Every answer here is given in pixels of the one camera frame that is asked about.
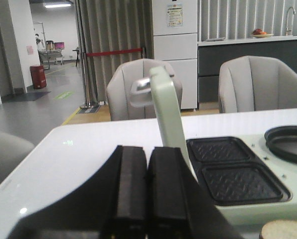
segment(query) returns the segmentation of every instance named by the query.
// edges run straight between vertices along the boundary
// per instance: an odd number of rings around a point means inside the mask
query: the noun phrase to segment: gray curtain
[[[81,12],[86,53],[145,47],[147,57],[152,58],[149,0],[76,0],[76,4]],[[97,101],[106,101],[105,89],[117,67],[139,58],[140,53],[88,57],[88,74]]]

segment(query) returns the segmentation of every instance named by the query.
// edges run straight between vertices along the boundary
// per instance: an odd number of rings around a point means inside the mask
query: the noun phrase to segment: red rope barrier
[[[88,57],[90,57],[90,56],[108,56],[108,55],[118,55],[118,54],[133,53],[133,52],[142,52],[142,48],[121,50],[121,51],[105,51],[105,52],[87,53],[86,55]]]

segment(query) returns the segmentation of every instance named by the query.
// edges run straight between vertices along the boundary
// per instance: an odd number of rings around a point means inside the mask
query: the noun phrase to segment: gray chair
[[[297,108],[297,74],[275,58],[239,57],[222,64],[218,94],[221,113]]]
[[[152,59],[139,59],[120,65],[107,86],[107,97],[111,120],[134,120],[156,117],[154,107],[133,107],[130,104],[130,89],[136,80],[149,77],[152,67],[164,66],[172,75],[179,107],[182,100],[182,84],[176,77],[172,66],[165,62]]]
[[[33,150],[29,141],[0,132],[0,183]]]

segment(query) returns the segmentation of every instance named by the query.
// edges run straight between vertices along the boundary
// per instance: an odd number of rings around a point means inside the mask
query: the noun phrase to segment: bread slice
[[[297,239],[297,221],[268,222],[262,228],[260,239]]]

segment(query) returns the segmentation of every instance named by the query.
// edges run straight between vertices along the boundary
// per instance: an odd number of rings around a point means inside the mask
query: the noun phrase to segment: yellow floor line
[[[56,71],[49,72],[49,73],[47,73],[47,74],[45,74],[45,75],[47,76],[47,75],[50,75],[50,74],[52,74],[52,73],[54,73],[54,72],[62,71],[62,70],[64,70],[65,68],[69,68],[69,67],[71,67],[72,65],[74,65],[74,63],[70,63],[69,66],[63,67],[63,68],[61,68],[61,69],[59,69],[59,70],[56,70]]]
[[[80,107],[77,108],[75,112],[72,113],[63,123],[62,125],[66,125],[78,112],[80,111]]]

